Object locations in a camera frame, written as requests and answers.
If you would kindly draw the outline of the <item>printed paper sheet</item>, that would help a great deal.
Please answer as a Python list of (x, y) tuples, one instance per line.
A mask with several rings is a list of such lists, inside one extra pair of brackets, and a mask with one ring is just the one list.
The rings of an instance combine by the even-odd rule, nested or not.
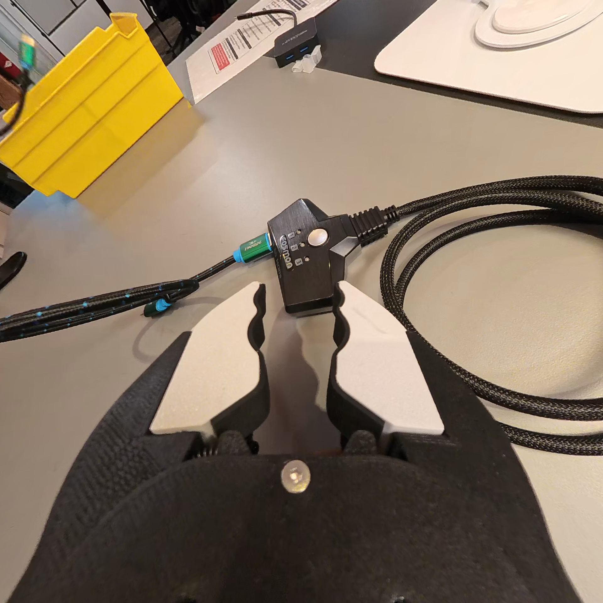
[[(289, 9), (297, 13), (298, 21), (302, 22), (316, 18), (333, 4), (335, 1), (259, 1), (243, 13)], [(267, 53), (274, 57), (275, 38), (292, 26), (293, 20), (287, 15), (249, 20), (237, 20), (236, 17), (186, 60), (192, 103), (205, 99)]]

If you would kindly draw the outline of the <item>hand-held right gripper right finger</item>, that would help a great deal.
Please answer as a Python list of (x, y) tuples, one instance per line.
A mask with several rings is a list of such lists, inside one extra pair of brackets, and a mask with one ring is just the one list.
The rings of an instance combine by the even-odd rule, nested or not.
[(441, 436), (445, 428), (406, 329), (349, 282), (334, 290), (334, 342), (326, 409), (349, 440), (367, 431), (386, 448), (395, 434)]

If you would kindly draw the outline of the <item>white oval base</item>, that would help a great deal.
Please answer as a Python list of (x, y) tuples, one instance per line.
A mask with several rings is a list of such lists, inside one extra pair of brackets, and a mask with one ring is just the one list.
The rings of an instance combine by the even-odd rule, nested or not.
[(525, 49), (572, 34), (602, 15), (602, 1), (481, 1), (473, 30), (481, 45)]

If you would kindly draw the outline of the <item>black desk mat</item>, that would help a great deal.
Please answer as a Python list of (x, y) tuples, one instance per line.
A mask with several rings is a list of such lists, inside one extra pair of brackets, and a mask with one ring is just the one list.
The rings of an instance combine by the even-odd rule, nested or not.
[(374, 60), (434, 1), (338, 1), (317, 16), (319, 39), (328, 56), (321, 69), (380, 81), (428, 94), (602, 128), (602, 115), (577, 114), (377, 73)]

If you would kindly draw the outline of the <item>black switch box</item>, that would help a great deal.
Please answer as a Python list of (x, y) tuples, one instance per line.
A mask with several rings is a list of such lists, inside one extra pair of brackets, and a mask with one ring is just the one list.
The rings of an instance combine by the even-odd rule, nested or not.
[(360, 242), (347, 215), (301, 198), (268, 222), (283, 304), (297, 317), (330, 312), (335, 285)]

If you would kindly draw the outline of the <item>black usb hub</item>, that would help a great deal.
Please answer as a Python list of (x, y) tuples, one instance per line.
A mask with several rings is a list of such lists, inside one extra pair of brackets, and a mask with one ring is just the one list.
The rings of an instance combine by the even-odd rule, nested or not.
[(298, 21), (297, 13), (289, 9), (265, 9), (237, 15), (237, 20), (249, 20), (261, 16), (287, 15), (292, 18), (293, 26), (274, 40), (274, 58), (279, 68), (303, 59), (306, 54), (312, 53), (320, 44), (318, 29), (314, 17), (302, 22)]

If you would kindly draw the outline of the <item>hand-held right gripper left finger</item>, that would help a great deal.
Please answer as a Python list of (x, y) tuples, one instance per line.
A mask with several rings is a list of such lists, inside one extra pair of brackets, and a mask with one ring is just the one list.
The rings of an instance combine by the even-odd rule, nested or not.
[(270, 409), (267, 366), (260, 351), (265, 312), (266, 286), (252, 282), (187, 333), (151, 433), (196, 432), (204, 440), (227, 431), (252, 436)]

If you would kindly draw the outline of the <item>white drawer cabinet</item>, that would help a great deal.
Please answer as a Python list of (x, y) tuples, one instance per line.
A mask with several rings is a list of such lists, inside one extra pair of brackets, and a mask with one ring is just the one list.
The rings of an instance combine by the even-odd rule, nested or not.
[(1, 1), (1, 22), (17, 37), (32, 37), (56, 61), (93, 29), (110, 25), (96, 1)]

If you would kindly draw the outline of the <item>yellow plastic bin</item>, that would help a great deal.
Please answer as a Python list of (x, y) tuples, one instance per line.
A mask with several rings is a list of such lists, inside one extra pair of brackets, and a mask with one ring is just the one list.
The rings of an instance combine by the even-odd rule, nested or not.
[(182, 99), (135, 13), (110, 14), (27, 93), (1, 163), (43, 195), (77, 198)]

